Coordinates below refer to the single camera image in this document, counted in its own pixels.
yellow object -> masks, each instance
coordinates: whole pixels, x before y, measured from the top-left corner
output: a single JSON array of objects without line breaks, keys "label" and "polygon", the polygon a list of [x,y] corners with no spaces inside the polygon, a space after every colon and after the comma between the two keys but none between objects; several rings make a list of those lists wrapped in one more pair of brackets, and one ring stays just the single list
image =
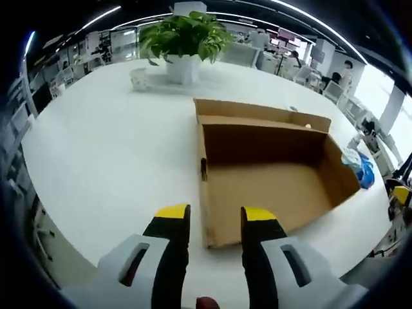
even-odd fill
[{"label": "yellow object", "polygon": [[398,201],[405,205],[407,196],[409,195],[410,191],[408,188],[404,187],[403,185],[399,185],[397,187],[394,188],[394,190],[392,191],[392,195],[394,195]]},{"label": "yellow object", "polygon": [[162,218],[183,219],[187,204],[181,203],[175,206],[168,206],[160,209],[154,216]]},{"label": "yellow object", "polygon": [[247,221],[265,221],[276,219],[270,211],[261,208],[244,207],[246,210]]}]

potted plant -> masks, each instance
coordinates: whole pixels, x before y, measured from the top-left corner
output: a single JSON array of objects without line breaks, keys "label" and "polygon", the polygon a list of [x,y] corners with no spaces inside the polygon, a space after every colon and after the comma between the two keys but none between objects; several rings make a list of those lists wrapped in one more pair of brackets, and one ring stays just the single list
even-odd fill
[{"label": "potted plant", "polygon": [[200,62],[216,61],[219,52],[232,40],[232,34],[214,16],[195,11],[188,17],[166,18],[144,28],[139,36],[141,50],[163,58],[169,79],[179,84],[196,82]]}]

cardboard box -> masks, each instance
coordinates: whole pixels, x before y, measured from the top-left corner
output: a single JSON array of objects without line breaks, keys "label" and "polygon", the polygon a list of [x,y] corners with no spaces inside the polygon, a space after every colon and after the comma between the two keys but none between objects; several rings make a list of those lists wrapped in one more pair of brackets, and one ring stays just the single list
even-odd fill
[{"label": "cardboard box", "polygon": [[206,247],[240,242],[242,206],[270,210],[288,232],[360,189],[328,134],[330,119],[235,102],[194,103]]}]

white cup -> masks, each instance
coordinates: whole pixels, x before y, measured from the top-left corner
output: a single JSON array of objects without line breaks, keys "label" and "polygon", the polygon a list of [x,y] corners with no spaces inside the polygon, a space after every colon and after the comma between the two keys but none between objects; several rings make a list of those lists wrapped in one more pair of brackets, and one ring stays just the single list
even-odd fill
[{"label": "white cup", "polygon": [[129,73],[133,90],[143,92],[147,89],[146,68],[134,69]]}]

round white table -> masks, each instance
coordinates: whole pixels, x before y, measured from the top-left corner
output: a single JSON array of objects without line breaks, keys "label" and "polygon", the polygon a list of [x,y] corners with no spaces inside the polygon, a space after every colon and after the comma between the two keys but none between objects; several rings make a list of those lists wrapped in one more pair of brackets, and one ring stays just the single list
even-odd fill
[{"label": "round white table", "polygon": [[[104,66],[56,98],[23,140],[30,177],[42,204],[66,239],[92,264],[131,234],[141,234],[166,205],[191,204],[189,266],[182,304],[215,298],[222,308],[248,308],[241,248],[201,245],[196,117],[193,97],[290,108],[332,120],[344,147],[356,134],[331,101],[289,80],[217,62],[201,66],[201,82],[135,93],[129,72],[147,61]],[[366,155],[370,152],[363,142]],[[297,230],[342,276],[365,258],[390,227],[379,170],[375,184]]]}]

